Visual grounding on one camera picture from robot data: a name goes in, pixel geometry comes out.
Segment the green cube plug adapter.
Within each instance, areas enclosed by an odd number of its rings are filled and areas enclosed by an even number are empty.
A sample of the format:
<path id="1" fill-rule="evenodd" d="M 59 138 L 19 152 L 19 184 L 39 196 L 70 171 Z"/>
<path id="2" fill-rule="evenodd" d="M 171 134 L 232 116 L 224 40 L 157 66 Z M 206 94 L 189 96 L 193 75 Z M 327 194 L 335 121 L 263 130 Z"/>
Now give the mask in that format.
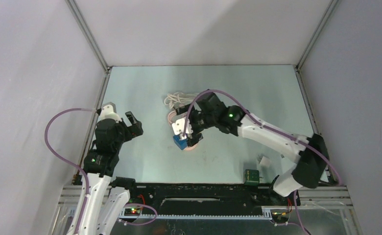
<path id="1" fill-rule="evenodd" d="M 258 170 L 245 169 L 243 175 L 243 184 L 245 186 L 258 186 L 260 184 L 261 175 Z"/>

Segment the pink round power socket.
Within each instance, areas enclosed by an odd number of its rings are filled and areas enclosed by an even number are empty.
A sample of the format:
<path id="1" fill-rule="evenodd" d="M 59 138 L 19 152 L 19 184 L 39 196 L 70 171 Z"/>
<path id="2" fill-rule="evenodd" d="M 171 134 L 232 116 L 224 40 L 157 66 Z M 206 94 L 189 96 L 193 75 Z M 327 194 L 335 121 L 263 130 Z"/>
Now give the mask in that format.
<path id="1" fill-rule="evenodd" d="M 193 146 L 187 146 L 183 149 L 183 151 L 192 151 L 194 149 L 196 149 L 198 147 L 198 144 L 196 143 L 195 145 Z"/>

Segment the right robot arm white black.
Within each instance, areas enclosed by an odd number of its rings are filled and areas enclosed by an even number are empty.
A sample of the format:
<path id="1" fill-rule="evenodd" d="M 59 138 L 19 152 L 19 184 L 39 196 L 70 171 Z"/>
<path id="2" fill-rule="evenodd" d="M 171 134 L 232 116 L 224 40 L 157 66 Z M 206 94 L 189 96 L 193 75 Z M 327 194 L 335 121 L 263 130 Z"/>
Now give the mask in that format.
<path id="1" fill-rule="evenodd" d="M 325 168 L 329 154 L 323 137 L 310 137 L 280 129 L 255 116 L 239 102 L 226 106 L 217 94 L 219 90 L 199 93 L 187 105 L 175 109 L 180 118 L 171 123 L 174 141 L 183 150 L 202 140 L 202 131 L 215 127 L 224 134 L 246 138 L 284 154 L 295 165 L 277 176 L 268 191 L 271 203 L 280 205 L 300 188 L 316 188 Z"/>

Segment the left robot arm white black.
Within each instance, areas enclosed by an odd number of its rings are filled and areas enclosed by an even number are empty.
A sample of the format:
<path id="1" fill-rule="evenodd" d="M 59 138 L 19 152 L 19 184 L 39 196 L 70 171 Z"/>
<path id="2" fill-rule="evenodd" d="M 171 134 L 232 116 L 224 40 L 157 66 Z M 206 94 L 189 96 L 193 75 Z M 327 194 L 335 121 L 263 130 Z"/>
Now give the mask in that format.
<path id="1" fill-rule="evenodd" d="M 123 207 L 138 198 L 136 188 L 111 182 L 122 145 L 143 134 L 142 123 L 133 113 L 125 115 L 129 126 L 115 111 L 100 111 L 95 140 L 84 160 L 82 194 L 69 235 L 110 234 Z"/>

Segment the blue cube plug adapter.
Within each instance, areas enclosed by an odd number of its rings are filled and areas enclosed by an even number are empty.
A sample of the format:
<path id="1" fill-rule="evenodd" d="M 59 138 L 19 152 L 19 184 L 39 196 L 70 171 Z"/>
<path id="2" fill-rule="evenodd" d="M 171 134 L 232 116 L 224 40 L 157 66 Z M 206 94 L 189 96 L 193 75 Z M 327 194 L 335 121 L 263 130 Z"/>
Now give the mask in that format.
<path id="1" fill-rule="evenodd" d="M 180 150 L 185 150 L 185 149 L 188 147 L 187 140 L 186 140 L 186 139 L 182 140 L 182 139 L 180 138 L 180 135 L 174 135 L 174 136 L 173 136 L 173 141 L 174 141 L 175 145 L 176 145 Z"/>

